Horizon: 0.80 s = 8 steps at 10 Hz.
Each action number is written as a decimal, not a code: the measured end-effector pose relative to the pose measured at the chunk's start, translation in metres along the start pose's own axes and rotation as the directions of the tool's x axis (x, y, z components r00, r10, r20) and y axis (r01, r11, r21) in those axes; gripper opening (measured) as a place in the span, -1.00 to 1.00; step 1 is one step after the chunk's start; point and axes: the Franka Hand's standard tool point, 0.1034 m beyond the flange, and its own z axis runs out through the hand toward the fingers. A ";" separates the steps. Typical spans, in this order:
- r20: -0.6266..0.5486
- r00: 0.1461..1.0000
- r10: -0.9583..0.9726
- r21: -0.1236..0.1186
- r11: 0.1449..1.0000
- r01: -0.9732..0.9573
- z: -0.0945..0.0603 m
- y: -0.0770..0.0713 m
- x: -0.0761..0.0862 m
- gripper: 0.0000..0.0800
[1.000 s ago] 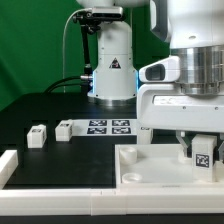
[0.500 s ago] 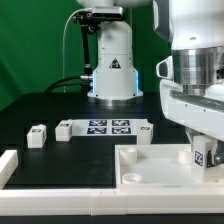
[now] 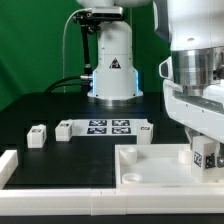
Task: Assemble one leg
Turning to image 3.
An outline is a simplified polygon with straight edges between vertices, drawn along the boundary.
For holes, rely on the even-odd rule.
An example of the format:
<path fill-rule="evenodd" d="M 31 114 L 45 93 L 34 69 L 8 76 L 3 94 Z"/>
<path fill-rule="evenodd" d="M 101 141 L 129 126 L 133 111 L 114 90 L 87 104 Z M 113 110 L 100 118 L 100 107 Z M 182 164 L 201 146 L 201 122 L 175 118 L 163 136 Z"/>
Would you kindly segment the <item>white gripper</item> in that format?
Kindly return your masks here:
<path fill-rule="evenodd" d="M 159 74 L 164 78 L 163 93 L 169 117 L 186 126 L 189 143 L 200 133 L 221 142 L 215 153 L 216 166 L 224 168 L 224 81 L 204 88 L 201 97 L 179 97 L 177 93 L 182 93 L 183 87 L 173 82 L 170 57 L 159 65 Z"/>

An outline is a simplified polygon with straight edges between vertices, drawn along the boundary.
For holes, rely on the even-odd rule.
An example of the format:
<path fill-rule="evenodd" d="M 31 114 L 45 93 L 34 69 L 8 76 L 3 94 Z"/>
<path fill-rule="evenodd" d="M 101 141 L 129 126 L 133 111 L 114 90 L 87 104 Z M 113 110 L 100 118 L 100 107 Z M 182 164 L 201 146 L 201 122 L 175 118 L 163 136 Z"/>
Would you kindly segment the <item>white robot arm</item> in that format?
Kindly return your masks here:
<path fill-rule="evenodd" d="M 224 0 L 76 0 L 102 15 L 154 4 L 155 32 L 171 42 L 164 76 L 170 118 L 224 144 Z"/>

